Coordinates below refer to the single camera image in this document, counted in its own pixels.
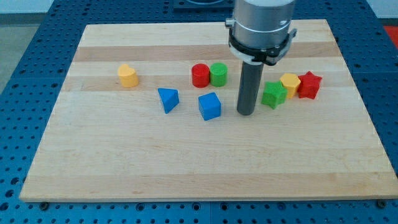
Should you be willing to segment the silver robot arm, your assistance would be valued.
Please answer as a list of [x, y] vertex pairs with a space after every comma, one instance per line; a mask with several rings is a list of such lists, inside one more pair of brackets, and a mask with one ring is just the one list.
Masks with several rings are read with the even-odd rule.
[[274, 66], [289, 51], [295, 0], [236, 0], [227, 18], [231, 53], [250, 65]]

